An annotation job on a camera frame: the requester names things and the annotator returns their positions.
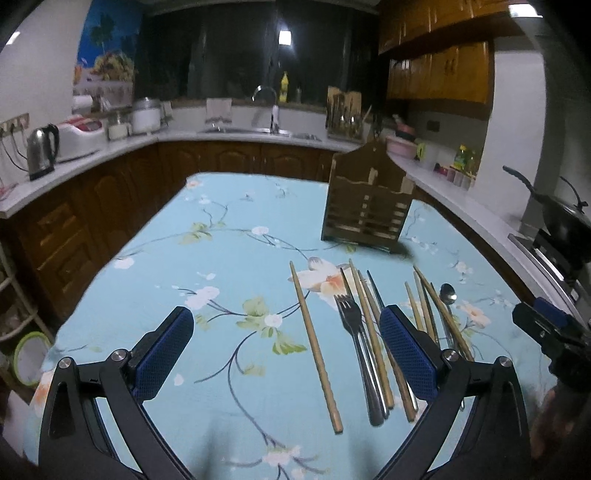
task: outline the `window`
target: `window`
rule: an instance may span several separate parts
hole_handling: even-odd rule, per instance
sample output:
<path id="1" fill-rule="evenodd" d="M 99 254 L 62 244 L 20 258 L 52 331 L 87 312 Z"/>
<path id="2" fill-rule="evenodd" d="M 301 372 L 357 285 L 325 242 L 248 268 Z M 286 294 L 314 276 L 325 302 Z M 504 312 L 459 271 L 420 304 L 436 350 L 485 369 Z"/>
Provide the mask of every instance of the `window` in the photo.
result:
<path id="1" fill-rule="evenodd" d="M 374 98 L 378 17 L 315 0 L 239 2 L 146 17 L 135 96 L 250 99 L 258 85 L 324 106 L 328 86 Z"/>

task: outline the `electric kettle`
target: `electric kettle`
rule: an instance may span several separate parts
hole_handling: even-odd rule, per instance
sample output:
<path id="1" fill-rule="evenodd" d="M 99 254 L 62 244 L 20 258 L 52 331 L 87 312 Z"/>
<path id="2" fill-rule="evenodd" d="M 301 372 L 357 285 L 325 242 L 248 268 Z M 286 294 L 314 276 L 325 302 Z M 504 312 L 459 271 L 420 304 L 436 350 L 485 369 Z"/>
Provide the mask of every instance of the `electric kettle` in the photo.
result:
<path id="1" fill-rule="evenodd" d="M 53 134 L 53 148 L 49 135 Z M 36 128 L 27 141 L 29 179 L 35 180 L 53 171 L 60 148 L 60 131 L 55 125 Z"/>

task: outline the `wok handle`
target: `wok handle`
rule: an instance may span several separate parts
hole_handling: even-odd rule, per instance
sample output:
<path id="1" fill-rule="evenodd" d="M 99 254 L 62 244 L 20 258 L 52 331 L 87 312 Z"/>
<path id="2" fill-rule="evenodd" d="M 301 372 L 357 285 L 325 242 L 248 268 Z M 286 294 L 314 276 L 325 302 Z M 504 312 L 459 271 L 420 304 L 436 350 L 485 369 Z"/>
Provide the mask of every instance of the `wok handle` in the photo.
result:
<path id="1" fill-rule="evenodd" d="M 579 194 L 577 193 L 577 190 L 575 190 L 574 186 L 572 183 L 570 183 L 567 179 L 565 179 L 563 176 L 560 177 L 560 180 L 564 180 L 569 187 L 571 187 L 573 189 L 574 195 L 577 197 L 577 206 L 576 209 L 583 213 L 583 207 L 588 207 L 589 204 L 587 202 L 581 202 L 581 197 L 579 197 Z"/>
<path id="2" fill-rule="evenodd" d="M 519 173 L 517 170 L 514 170 L 513 168 L 509 168 L 507 165 L 503 165 L 503 170 L 505 170 L 509 175 L 513 175 L 514 177 L 520 179 L 532 194 L 536 194 L 534 186 L 528 179 L 525 178 L 525 176 L 522 173 Z"/>

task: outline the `white countertop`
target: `white countertop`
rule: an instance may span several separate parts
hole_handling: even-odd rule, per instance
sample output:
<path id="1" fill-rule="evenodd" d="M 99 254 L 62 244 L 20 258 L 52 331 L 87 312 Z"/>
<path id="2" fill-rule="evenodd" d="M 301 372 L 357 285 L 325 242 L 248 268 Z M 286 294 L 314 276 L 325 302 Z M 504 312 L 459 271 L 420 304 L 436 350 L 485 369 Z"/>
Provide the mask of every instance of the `white countertop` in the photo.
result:
<path id="1" fill-rule="evenodd" d="M 19 184 L 7 199 L 0 202 L 0 219 L 10 218 L 24 206 L 39 198 L 44 193 L 47 193 L 52 188 L 101 163 L 157 142 L 183 140 L 252 141 L 321 148 L 341 152 L 352 151 L 359 147 L 355 143 L 333 140 L 318 142 L 265 134 L 202 134 L 177 130 L 167 130 L 141 137 L 130 137 L 125 140 L 110 142 L 100 152 L 80 160 L 57 164 L 54 172 L 38 180 Z M 545 297 L 552 301 L 558 308 L 568 311 L 568 307 L 564 304 L 550 282 L 536 269 L 517 246 L 508 239 L 510 233 L 517 234 L 515 230 L 490 210 L 487 210 L 486 207 L 478 203 L 470 196 L 468 191 L 448 182 L 442 175 L 421 168 L 418 162 L 407 158 L 397 155 L 390 155 L 390 158 L 407 172 L 408 177 L 419 188 L 449 208 L 498 252 L 531 290 L 533 295 L 536 297 Z"/>

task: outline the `faucet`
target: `faucet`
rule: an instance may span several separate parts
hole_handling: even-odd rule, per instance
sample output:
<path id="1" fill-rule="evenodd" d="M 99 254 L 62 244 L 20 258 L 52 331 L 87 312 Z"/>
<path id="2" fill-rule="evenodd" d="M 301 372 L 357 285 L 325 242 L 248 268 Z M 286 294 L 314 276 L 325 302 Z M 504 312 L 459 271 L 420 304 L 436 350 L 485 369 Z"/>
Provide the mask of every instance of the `faucet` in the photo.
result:
<path id="1" fill-rule="evenodd" d="M 277 92 L 275 91 L 275 89 L 273 87 L 259 85 L 258 87 L 256 87 L 254 93 L 252 94 L 252 101 L 253 102 L 255 101 L 257 94 L 259 94 L 259 92 L 261 92 L 262 90 L 270 90 L 273 92 L 275 102 L 273 103 L 273 109 L 271 110 L 271 127 L 269 128 L 269 130 L 271 131 L 272 134 L 277 134 L 277 133 L 279 133 L 279 123 L 277 123 L 277 120 L 279 120 L 279 106 L 277 105 Z"/>

